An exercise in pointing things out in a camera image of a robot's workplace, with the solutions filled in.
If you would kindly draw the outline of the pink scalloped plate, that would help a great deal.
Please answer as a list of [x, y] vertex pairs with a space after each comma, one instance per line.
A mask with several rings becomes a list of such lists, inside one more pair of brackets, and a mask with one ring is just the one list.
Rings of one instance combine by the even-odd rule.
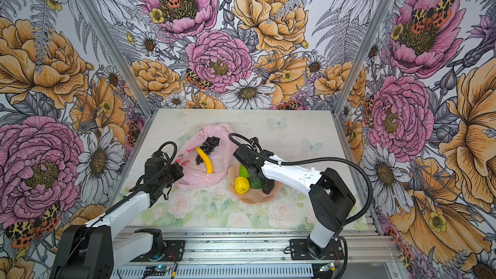
[[245, 204], [255, 205], [255, 204], [264, 204], [271, 202], [272, 200], [274, 200], [275, 196], [280, 192], [281, 188], [283, 188], [283, 184], [281, 182], [275, 182], [275, 186], [268, 195], [264, 194], [261, 189], [250, 189], [248, 192], [244, 194], [238, 194], [235, 191], [235, 179], [238, 177], [239, 167], [240, 164], [236, 164], [234, 166], [231, 166], [228, 170], [229, 190], [241, 202]]

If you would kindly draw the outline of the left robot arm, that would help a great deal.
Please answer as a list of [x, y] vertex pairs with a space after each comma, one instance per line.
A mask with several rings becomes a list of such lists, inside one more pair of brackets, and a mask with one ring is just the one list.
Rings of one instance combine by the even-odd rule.
[[159, 229], [138, 229], [120, 244], [114, 244], [114, 240], [139, 214], [165, 197], [165, 189], [181, 178], [182, 166], [168, 155], [156, 152], [146, 161], [144, 174], [127, 196], [97, 218], [64, 230], [50, 277], [110, 278], [113, 271], [135, 258], [162, 258], [166, 249]]

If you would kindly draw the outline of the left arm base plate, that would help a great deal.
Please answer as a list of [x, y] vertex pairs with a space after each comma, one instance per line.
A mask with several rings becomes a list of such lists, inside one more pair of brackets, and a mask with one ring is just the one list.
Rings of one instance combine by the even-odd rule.
[[157, 252], [140, 255], [133, 262], [181, 262], [184, 253], [184, 240], [164, 240]]

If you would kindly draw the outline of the bright green lime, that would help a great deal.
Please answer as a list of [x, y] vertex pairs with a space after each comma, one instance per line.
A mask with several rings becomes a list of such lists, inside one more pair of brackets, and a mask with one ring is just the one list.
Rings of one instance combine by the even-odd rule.
[[247, 168], [244, 167], [243, 165], [240, 165], [238, 175], [247, 179], [251, 177]]

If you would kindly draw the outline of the yellow lemon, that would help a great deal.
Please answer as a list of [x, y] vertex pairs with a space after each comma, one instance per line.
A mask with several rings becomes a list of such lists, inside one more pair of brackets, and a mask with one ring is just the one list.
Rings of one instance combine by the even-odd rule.
[[251, 188], [249, 179], [243, 176], [237, 177], [234, 182], [234, 188], [235, 192], [240, 195], [247, 193]]

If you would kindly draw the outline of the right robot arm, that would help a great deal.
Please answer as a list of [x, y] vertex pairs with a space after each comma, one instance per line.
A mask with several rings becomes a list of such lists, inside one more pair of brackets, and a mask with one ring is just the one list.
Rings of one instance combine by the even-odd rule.
[[284, 161], [271, 151], [261, 148], [256, 138], [235, 140], [243, 136], [232, 133], [229, 139], [237, 145], [233, 156], [247, 169], [252, 178], [262, 182], [262, 192], [269, 194], [275, 183], [280, 182], [306, 195], [313, 208], [317, 223], [306, 240], [304, 252], [314, 259], [325, 257], [329, 244], [341, 233], [356, 199], [340, 174], [334, 169], [324, 171], [306, 169], [303, 166], [338, 158], [317, 158], [301, 162]]

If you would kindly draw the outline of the dark green avocado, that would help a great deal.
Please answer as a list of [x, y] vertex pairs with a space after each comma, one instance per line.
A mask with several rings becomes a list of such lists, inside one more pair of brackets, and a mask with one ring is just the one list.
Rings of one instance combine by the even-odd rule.
[[250, 189], [254, 189], [254, 190], [262, 189], [263, 182], [261, 179], [256, 178], [256, 177], [252, 177], [252, 178], [249, 178], [248, 180], [249, 180]]

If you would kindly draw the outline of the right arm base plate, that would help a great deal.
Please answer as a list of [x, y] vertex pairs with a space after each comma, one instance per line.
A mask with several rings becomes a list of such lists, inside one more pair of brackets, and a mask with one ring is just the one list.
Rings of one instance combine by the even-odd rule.
[[332, 238], [325, 248], [309, 238], [290, 239], [289, 254], [292, 260], [343, 260], [345, 257], [344, 245], [337, 238]]

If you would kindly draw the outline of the pink plastic bag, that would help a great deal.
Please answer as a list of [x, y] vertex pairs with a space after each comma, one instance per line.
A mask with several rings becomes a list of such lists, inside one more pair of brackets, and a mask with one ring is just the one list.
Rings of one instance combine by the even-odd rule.
[[183, 176], [176, 185], [183, 190], [216, 185], [232, 165], [235, 145], [229, 140], [232, 129], [226, 123], [201, 128], [177, 153], [175, 162]]

